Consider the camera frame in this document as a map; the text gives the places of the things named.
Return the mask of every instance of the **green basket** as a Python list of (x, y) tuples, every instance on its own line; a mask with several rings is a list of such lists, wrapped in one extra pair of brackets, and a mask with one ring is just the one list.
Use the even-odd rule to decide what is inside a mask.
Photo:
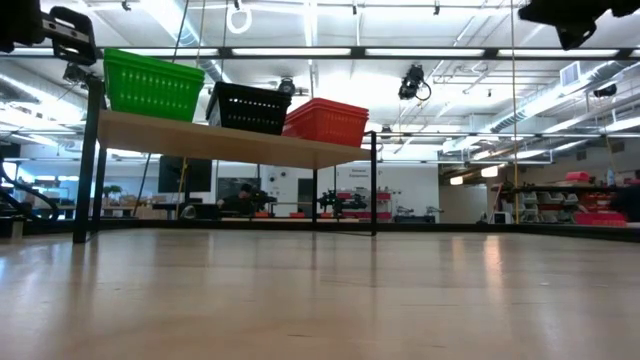
[(116, 49), (104, 51), (111, 110), (191, 122), (204, 71)]

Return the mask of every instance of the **wooden floor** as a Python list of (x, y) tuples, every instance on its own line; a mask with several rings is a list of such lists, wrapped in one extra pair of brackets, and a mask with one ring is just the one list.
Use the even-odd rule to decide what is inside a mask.
[(0, 245), (0, 359), (638, 359), (640, 246), (135, 230)]

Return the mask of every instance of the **black basket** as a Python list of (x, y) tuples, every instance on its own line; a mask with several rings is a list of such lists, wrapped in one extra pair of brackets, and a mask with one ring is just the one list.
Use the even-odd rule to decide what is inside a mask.
[(250, 86), (217, 82), (207, 107), (209, 124), (282, 135), (291, 95)]

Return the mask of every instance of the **plastic basket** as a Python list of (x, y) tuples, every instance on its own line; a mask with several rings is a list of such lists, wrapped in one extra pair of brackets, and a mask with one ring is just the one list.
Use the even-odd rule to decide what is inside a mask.
[(217, 82), (207, 119), (225, 128), (281, 135), (291, 95)]
[(111, 109), (172, 120), (193, 120), (204, 72), (116, 49), (105, 49)]
[(369, 110), (313, 99), (287, 116), (282, 135), (360, 147)]

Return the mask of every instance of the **storage shelf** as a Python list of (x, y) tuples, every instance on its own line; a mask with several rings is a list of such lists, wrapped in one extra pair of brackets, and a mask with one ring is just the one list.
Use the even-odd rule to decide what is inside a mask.
[(103, 110), (98, 139), (113, 149), (322, 169), (369, 160), (366, 149)]

